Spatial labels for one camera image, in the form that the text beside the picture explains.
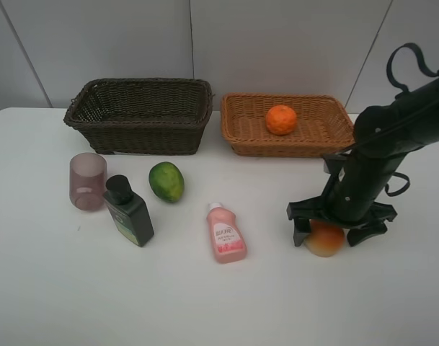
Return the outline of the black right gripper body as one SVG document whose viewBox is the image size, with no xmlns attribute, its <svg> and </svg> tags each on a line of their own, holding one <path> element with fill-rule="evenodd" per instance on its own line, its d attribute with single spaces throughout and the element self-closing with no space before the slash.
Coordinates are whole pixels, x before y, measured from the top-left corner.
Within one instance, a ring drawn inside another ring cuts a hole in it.
<svg viewBox="0 0 439 346">
<path fill-rule="evenodd" d="M 330 177 L 322 194 L 289 203 L 290 220 L 315 219 L 360 229 L 396 218 L 394 207 L 377 203 L 376 198 L 396 172 L 398 156 L 375 159 L 355 149 L 350 154 L 326 154 L 323 160 Z"/>
</svg>

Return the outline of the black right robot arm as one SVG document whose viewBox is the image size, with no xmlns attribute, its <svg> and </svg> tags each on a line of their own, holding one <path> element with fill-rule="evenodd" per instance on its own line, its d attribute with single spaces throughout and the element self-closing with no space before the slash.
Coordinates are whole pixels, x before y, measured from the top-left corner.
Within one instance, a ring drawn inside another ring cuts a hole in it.
<svg viewBox="0 0 439 346">
<path fill-rule="evenodd" d="M 352 247 L 386 233 L 397 212 L 376 198 L 405 192 L 409 178 L 399 165 L 407 154 L 439 142 L 439 71 L 436 80 L 401 93 L 389 106 L 367 107 L 355 121 L 354 139 L 323 156 L 329 179 L 320 196 L 289 203 L 295 246 L 312 234 L 312 220 L 346 229 Z"/>
</svg>

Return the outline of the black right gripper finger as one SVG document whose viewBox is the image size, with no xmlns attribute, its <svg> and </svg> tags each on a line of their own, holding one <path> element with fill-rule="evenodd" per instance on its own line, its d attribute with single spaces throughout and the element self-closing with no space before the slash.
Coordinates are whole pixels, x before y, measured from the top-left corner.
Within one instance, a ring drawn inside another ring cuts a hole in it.
<svg viewBox="0 0 439 346">
<path fill-rule="evenodd" d="M 312 233 L 311 222 L 307 218 L 294 218 L 293 223 L 293 243 L 296 247 L 300 247 L 306 237 Z"/>
<path fill-rule="evenodd" d="M 358 229 L 350 229 L 347 233 L 347 243 L 355 247 L 372 237 L 383 235 L 387 232 L 387 227 L 383 221 L 374 221 Z"/>
</svg>

